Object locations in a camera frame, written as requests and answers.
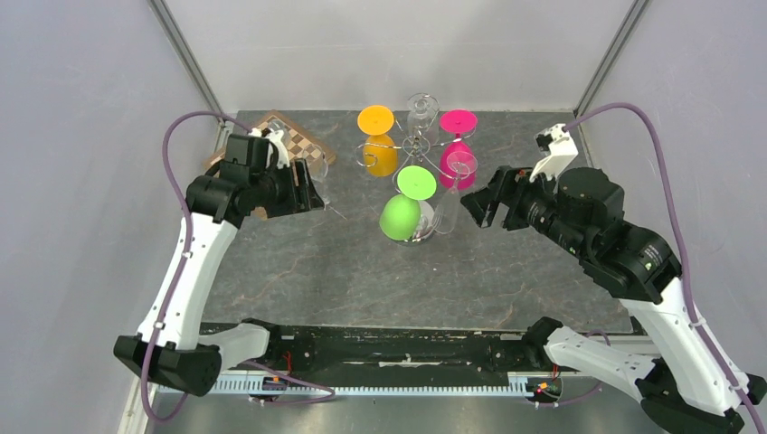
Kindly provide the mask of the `green plastic wine glass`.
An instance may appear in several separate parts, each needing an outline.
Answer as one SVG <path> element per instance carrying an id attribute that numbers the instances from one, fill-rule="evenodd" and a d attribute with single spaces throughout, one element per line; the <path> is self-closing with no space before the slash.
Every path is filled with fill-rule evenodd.
<path id="1" fill-rule="evenodd" d="M 395 176 L 398 194 L 385 204 L 379 228 L 392 241 L 411 239 L 421 224 L 421 202 L 437 190 L 435 176 L 419 165 L 407 165 Z"/>

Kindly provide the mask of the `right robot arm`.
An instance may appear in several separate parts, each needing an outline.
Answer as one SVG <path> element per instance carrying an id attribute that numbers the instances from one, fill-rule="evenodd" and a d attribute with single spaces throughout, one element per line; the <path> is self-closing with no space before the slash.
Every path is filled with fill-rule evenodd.
<path id="1" fill-rule="evenodd" d="M 543 317 L 522 338 L 529 366 L 572 368 L 607 383 L 669 433 L 737 433 L 744 425 L 739 406 L 758 404 L 766 382 L 741 370 L 733 381 L 726 378 L 693 328 L 679 259 L 660 235 L 625 220 L 623 201 L 623 189 L 599 169 L 574 168 L 548 180 L 501 166 L 486 187 L 460 202 L 480 227 L 505 205 L 506 230 L 532 228 L 571 254 L 658 350 L 654 358 L 623 352 Z"/>

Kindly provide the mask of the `clear round wine glass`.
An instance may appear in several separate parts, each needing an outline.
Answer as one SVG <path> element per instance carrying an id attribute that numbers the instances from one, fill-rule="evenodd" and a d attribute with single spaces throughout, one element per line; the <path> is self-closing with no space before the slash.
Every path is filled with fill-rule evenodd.
<path id="1" fill-rule="evenodd" d="M 307 148 L 300 154 L 300 157 L 307 163 L 310 178 L 324 203 L 324 209 L 330 210 L 345 220 L 346 217 L 331 204 L 331 196 L 327 185 L 329 163 L 324 151 L 319 147 Z"/>

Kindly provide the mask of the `clear ribbed flute glass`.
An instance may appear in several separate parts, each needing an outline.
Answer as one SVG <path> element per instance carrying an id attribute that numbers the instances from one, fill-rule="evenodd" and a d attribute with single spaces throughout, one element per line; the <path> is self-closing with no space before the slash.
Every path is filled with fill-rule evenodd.
<path id="1" fill-rule="evenodd" d="M 447 157 L 446 169 L 442 172 L 448 177 L 450 184 L 434 210 L 432 222 L 433 229 L 438 234 L 446 235 L 455 229 L 460 205 L 459 184 L 470 178 L 476 172 L 477 166 L 477 160 L 470 152 L 455 151 Z"/>

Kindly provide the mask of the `chrome wire wine glass rack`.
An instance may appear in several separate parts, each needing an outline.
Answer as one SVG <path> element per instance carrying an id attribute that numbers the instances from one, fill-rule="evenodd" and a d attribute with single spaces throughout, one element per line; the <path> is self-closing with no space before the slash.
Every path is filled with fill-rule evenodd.
<path id="1" fill-rule="evenodd" d="M 444 149 L 447 147 L 447 145 L 451 141 L 451 135 L 449 135 L 440 127 L 440 117 L 445 113 L 443 113 L 440 110 L 439 115 L 437 117 L 437 120 L 439 122 L 439 138 L 438 138 L 437 144 L 434 146 L 429 145 L 425 141 L 421 141 L 419 138 L 410 138 L 407 135 L 407 127 L 406 127 L 407 116 L 406 116 L 405 122 L 401 124 L 393 113 L 395 122 L 394 122 L 393 128 L 388 133 L 388 136 L 396 144 L 396 148 L 398 150 L 398 167 L 396 168 L 396 170 L 394 171 L 392 175 L 388 175 L 385 177 L 389 177 L 392 180 L 393 186 L 395 189 L 395 194 L 398 194 L 397 187 L 395 186 L 395 176 L 401 169 L 403 169 L 407 165 L 419 165 L 428 169 L 430 172 L 432 172 L 432 174 L 435 176 L 437 181 L 436 193 L 430 199 L 421 202 L 421 212 L 422 212 L 421 224 L 419 225 L 416 233 L 413 235 L 411 239 L 408 239 L 406 241 L 394 241 L 396 243 L 403 244 L 403 245 L 415 245 L 418 243 L 424 243 L 433 235 L 438 234 L 433 229 L 432 222 L 434 218 L 434 210 L 440 198 L 448 190 L 448 188 L 445 188 L 444 186 L 440 184 L 439 164 L 440 164 L 440 158 L 442 156 Z M 365 169 L 363 165 L 363 158 L 362 158 L 362 147 L 364 143 L 365 141 L 362 144 L 357 146 L 355 158 L 356 158 L 356 162 Z"/>

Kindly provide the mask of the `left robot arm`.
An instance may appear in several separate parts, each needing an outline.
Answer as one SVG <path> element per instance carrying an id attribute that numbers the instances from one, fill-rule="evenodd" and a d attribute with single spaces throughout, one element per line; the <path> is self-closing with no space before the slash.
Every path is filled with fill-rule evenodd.
<path id="1" fill-rule="evenodd" d="M 244 321 L 201 335 L 202 313 L 214 278 L 243 220 L 255 209 L 269 217 L 321 210 L 308 164 L 290 158 L 282 131 L 264 128 L 228 138 L 217 175 L 199 175 L 187 187 L 185 215 L 163 284 L 134 335 L 121 335 L 113 354 L 149 382 L 202 397 L 220 372 L 252 359 L 278 366 L 282 342 L 273 328 Z"/>

